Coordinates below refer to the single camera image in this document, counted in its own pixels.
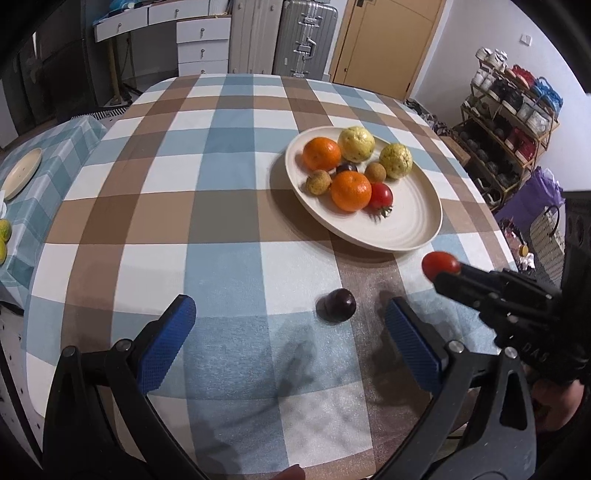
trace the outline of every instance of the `light switch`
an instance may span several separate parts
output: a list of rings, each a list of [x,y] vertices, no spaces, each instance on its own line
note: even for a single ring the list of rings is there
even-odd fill
[[[523,43],[524,45],[527,45],[528,47],[531,47],[531,35],[523,34],[521,36],[521,39],[519,39],[519,41],[521,43]]]

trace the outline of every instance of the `screw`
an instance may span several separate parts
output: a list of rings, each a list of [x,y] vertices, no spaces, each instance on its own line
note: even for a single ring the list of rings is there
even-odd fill
[[[76,352],[76,347],[70,345],[70,346],[67,346],[66,348],[64,348],[61,351],[61,354],[63,356],[72,356],[72,355],[74,355],[75,352]]]
[[[458,340],[452,340],[447,344],[447,347],[454,353],[462,353],[464,351],[464,344]]]
[[[126,352],[131,348],[131,340],[124,338],[115,344],[115,348],[120,352]]]
[[[507,348],[505,348],[505,355],[509,358],[517,358],[517,350],[515,350],[511,346],[508,346]]]

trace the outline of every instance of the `shoe rack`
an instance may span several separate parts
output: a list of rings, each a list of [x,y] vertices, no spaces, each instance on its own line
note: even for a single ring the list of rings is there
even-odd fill
[[[507,75],[504,72],[500,72],[498,69],[494,68],[493,65],[489,64],[488,62],[486,62],[484,60],[478,59],[478,62],[480,63],[481,69],[486,70],[489,73],[492,73],[495,76],[495,78],[505,79],[507,82],[509,82],[509,84],[511,86],[516,88],[516,90],[519,93],[521,93],[522,96],[529,98],[534,103],[538,100],[536,95],[534,95],[529,90],[525,89],[520,83],[516,82],[515,79],[513,77],[511,77],[510,75]],[[505,202],[519,189],[519,187],[521,185],[523,185],[523,183],[527,180],[527,178],[529,178],[529,176],[531,175],[531,172],[533,172],[536,167],[536,163],[537,163],[538,158],[548,150],[548,148],[550,146],[550,140],[552,137],[552,133],[560,126],[560,123],[558,122],[554,112],[551,109],[538,104],[540,107],[544,108],[544,110],[548,113],[548,116],[550,117],[551,121],[550,121],[550,128],[542,135],[537,135],[536,133],[534,133],[532,131],[532,129],[525,122],[523,122],[519,117],[517,117],[516,114],[509,111],[502,104],[502,102],[495,100],[491,95],[489,95],[489,93],[487,91],[482,90],[480,87],[477,87],[473,83],[470,83],[470,89],[471,89],[472,95],[474,97],[476,97],[478,100],[481,100],[484,98],[488,98],[490,100],[488,103],[491,104],[491,117],[492,117],[493,121],[495,120],[497,115],[503,116],[514,127],[518,127],[526,135],[528,135],[534,141],[534,144],[535,144],[535,154],[534,154],[533,158],[530,161],[523,162],[515,154],[515,152],[513,152],[505,144],[504,139],[497,137],[495,135],[495,133],[493,132],[493,130],[491,130],[483,122],[483,120],[481,118],[479,118],[477,115],[475,115],[470,109],[466,108],[464,105],[460,106],[460,110],[462,112],[462,123],[460,125],[463,125],[470,120],[472,120],[473,122],[478,124],[479,127],[482,128],[482,130],[484,130],[486,132],[486,134],[495,143],[497,143],[498,145],[501,146],[501,148],[505,151],[507,156],[512,160],[513,165],[517,166],[519,169],[519,172],[518,172],[519,180],[517,182],[515,182],[513,185],[510,185],[509,187],[505,187],[498,180],[497,176],[495,174],[493,174],[493,172],[491,172],[485,166],[485,163],[479,157],[476,156],[475,152],[473,152],[460,138],[457,138],[457,136],[454,137],[454,140],[456,140],[462,146],[462,148],[464,148],[464,150],[466,150],[466,152],[470,154],[471,161],[469,162],[469,165],[471,164],[473,167],[476,167],[476,169],[478,170],[479,176],[486,179],[491,185],[493,185],[493,188],[497,189],[497,191],[500,192],[501,201],[498,204],[489,205],[489,208],[491,209],[491,211],[494,212],[497,209],[501,208],[505,204]]]

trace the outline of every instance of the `round plate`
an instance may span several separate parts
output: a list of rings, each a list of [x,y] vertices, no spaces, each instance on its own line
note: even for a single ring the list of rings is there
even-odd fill
[[[5,191],[4,201],[16,196],[31,180],[41,163],[41,149],[34,148],[21,158],[4,180],[0,190]]]
[[[305,182],[309,171],[301,160],[304,146],[315,137],[337,141],[343,129],[317,127],[295,137],[285,152],[285,169],[296,196],[304,207],[327,229],[354,244],[372,250],[401,252],[417,249],[429,243],[441,228],[441,201],[433,184],[415,163],[411,173],[401,180],[386,180],[394,194],[392,213],[388,218],[370,215],[365,210],[346,213],[337,208],[330,194],[314,197],[306,193]],[[389,142],[375,138],[375,149],[365,166],[379,159],[379,153]]]

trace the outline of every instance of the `blue gripper pad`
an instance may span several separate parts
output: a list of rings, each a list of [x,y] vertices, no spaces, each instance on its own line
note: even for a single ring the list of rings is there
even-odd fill
[[[160,320],[157,320],[163,320],[164,326],[139,360],[137,383],[142,395],[160,387],[174,358],[195,325],[197,309],[193,299],[182,296],[176,308],[171,310],[175,302],[164,312]]]
[[[414,379],[436,396],[441,390],[441,363],[395,299],[388,303],[385,323]]]

